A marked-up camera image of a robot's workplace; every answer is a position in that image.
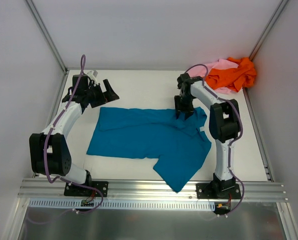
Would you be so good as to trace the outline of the teal blue t shirt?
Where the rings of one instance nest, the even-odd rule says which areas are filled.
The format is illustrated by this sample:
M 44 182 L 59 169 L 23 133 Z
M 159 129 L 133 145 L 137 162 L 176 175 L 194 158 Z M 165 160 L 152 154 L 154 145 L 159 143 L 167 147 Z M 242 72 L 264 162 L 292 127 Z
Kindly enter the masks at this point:
M 201 107 L 185 118 L 174 109 L 102 107 L 87 155 L 157 159 L 153 169 L 176 193 L 203 166 L 212 143 Z

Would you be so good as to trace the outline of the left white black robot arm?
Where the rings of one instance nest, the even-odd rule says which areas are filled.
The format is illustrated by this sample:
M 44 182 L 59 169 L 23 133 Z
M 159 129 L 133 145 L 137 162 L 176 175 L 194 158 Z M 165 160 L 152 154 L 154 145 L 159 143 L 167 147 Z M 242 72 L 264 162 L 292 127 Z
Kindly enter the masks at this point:
M 72 162 L 67 137 L 87 107 L 96 108 L 116 100 L 119 100 L 119 96 L 107 79 L 102 84 L 97 82 L 93 71 L 74 75 L 55 118 L 41 133 L 33 133 L 29 137 L 32 171 L 48 178 L 54 176 L 53 182 L 64 180 L 65 196 L 100 196 L 94 190 L 97 183 L 92 180 L 90 172 Z

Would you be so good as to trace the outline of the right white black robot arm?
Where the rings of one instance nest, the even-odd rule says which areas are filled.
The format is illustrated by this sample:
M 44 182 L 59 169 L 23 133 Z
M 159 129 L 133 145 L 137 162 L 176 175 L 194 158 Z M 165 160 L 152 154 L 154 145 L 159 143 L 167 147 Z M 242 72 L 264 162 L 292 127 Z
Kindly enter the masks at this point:
M 243 132 L 239 104 L 235 99 L 224 99 L 207 86 L 201 76 L 183 73 L 177 78 L 179 94 L 174 97 L 175 116 L 184 113 L 187 120 L 194 114 L 193 100 L 198 99 L 209 110 L 209 132 L 216 143 L 216 167 L 212 181 L 198 190 L 205 199 L 241 197 L 237 177 L 233 176 L 234 142 Z

